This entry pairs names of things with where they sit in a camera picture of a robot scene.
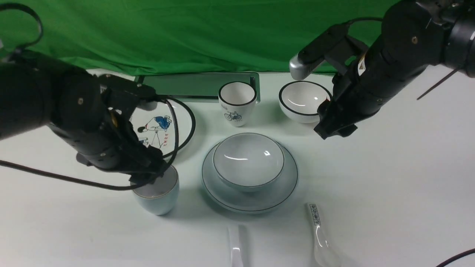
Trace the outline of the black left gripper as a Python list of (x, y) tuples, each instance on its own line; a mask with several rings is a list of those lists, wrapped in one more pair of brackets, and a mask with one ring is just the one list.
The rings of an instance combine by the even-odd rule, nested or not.
[(49, 128), (77, 151), (78, 162), (101, 171), (129, 174), (135, 184), (156, 179), (166, 169), (163, 153), (138, 140), (130, 118), (137, 108), (151, 110), (153, 87), (117, 76), (76, 74), (60, 83)]

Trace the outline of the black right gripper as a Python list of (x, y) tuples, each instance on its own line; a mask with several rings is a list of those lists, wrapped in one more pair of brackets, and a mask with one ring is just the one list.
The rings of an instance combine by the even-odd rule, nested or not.
[(322, 138), (348, 137), (356, 123), (374, 116), (412, 80), (412, 60), (390, 50), (379, 37), (334, 85), (314, 131)]

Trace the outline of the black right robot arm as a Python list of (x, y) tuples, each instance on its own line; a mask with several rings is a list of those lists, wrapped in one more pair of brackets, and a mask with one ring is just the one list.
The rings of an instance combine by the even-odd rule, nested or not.
[(385, 13), (381, 33), (334, 77), (314, 131), (348, 137), (428, 66), (474, 78), (474, 1), (401, 0)]

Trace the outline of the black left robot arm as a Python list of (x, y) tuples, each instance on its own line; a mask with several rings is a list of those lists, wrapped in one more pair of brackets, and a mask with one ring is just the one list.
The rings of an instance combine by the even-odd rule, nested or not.
[(167, 164), (163, 152), (139, 141), (130, 118), (158, 100), (152, 87), (25, 51), (1, 62), (1, 139), (47, 126), (76, 150), (79, 163), (141, 185)]

